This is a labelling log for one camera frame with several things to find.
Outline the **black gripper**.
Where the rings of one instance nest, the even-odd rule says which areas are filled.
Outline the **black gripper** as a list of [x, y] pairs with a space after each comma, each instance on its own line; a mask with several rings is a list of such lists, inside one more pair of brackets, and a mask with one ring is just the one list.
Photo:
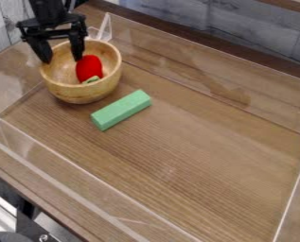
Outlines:
[[74, 60], [81, 60], [85, 49], [84, 39], [88, 35], [85, 20], [86, 17], [82, 14], [66, 13], [55, 22], [41, 23], [37, 18], [31, 18], [15, 24], [21, 31], [22, 41], [29, 42], [43, 63], [50, 63], [53, 59], [49, 40], [67, 38]]

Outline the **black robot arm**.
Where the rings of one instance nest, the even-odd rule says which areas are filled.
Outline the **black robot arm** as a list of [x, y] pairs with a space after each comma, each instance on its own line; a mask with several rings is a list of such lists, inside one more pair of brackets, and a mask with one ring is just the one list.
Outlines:
[[71, 0], [29, 0], [35, 17], [19, 21], [15, 26], [21, 39], [29, 44], [43, 63], [50, 64], [54, 52], [50, 40], [69, 39], [75, 61], [82, 58], [85, 37], [88, 36], [86, 17], [70, 12]]

